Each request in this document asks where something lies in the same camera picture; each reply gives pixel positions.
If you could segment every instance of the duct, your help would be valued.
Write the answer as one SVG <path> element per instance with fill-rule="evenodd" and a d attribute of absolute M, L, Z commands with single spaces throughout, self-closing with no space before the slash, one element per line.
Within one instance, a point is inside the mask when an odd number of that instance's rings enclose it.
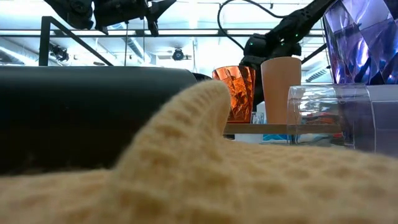
<path fill-rule="evenodd" d="M 38 66 L 39 55 L 28 49 L 21 47 L 5 38 L 0 38 L 0 50 L 3 54 L 8 55 L 11 60 L 16 63 L 23 63 L 27 66 Z M 57 62 L 49 60 L 49 66 L 60 66 Z"/>
<path fill-rule="evenodd" d="M 124 23 L 119 23 L 119 24 L 115 24 L 110 26 L 110 28 L 112 29 L 117 29 L 117 30 L 126 30 L 127 27 Z M 152 58 L 151 56 L 149 56 L 147 53 L 144 52 L 144 49 L 142 49 L 142 47 L 138 44 L 137 40 L 131 37 L 123 37 L 122 38 L 123 41 L 125 41 L 125 43 L 127 43 L 127 46 L 130 47 L 130 49 L 142 60 L 141 62 L 144 61 L 151 61 L 151 63 L 154 62 L 155 58 Z"/>

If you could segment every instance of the transparent container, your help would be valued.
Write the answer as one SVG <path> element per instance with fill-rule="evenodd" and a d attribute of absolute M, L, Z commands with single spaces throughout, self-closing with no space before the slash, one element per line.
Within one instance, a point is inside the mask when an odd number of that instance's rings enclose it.
<path fill-rule="evenodd" d="M 371 100 L 362 83 L 290 87 L 287 129 L 292 141 L 313 133 L 314 139 L 329 136 L 346 147 L 375 151 Z"/>

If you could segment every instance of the wooden shelf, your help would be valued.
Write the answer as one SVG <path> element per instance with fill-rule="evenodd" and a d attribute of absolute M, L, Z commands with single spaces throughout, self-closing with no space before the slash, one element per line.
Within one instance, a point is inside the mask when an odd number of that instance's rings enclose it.
<path fill-rule="evenodd" d="M 300 124 L 287 128 L 286 124 L 227 124 L 224 134 L 336 134 L 339 124 Z"/>

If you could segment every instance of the black cylindrical object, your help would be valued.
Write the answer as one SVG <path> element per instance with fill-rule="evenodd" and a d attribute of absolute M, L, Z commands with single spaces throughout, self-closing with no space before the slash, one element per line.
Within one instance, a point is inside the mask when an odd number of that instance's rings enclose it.
<path fill-rule="evenodd" d="M 0 173 L 110 167 L 187 70 L 148 67 L 0 68 Z"/>

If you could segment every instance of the ceiling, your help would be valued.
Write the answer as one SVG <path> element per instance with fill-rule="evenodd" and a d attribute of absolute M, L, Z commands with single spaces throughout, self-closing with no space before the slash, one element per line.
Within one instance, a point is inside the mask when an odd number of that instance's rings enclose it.
<path fill-rule="evenodd" d="M 274 14 L 286 15 L 296 9 L 305 7 L 310 0 L 262 0 L 263 6 Z M 215 0 L 177 0 L 159 19 L 159 29 L 214 29 L 217 30 L 216 16 L 220 2 Z M 52 8 L 41 0 L 0 0 L 0 50 L 7 49 L 27 58 L 30 63 L 37 63 L 40 44 L 40 24 L 42 16 L 53 16 L 69 29 L 73 29 L 61 20 Z M 232 2 L 223 8 L 221 23 L 225 29 L 271 29 L 279 23 L 276 19 L 256 6 L 242 1 Z M 147 29 L 145 21 L 135 19 L 130 21 L 129 29 Z M 301 41 L 302 56 L 310 55 L 323 45 L 325 39 L 320 22 L 315 24 L 313 32 L 316 37 L 306 37 Z M 82 38 L 88 45 L 98 51 L 114 65 L 140 65 L 186 68 L 194 72 L 211 76 L 214 68 L 236 65 L 243 57 L 242 50 L 226 37 L 189 36 L 189 30 L 180 30 L 185 36 L 168 35 L 167 37 L 134 37 L 134 44 L 147 57 L 139 58 L 132 48 L 127 47 L 120 37 L 99 36 Z M 247 37 L 235 37 L 245 45 Z M 72 55 L 68 65 L 93 65 L 98 59 L 70 38 L 51 37 L 51 43 L 68 49 Z M 181 48 L 191 60 L 174 61 L 170 58 L 175 48 Z M 324 70 L 328 65 L 327 53 L 323 51 L 303 64 L 303 80 L 307 76 Z M 317 78 L 313 82 L 331 82 L 331 76 Z"/>

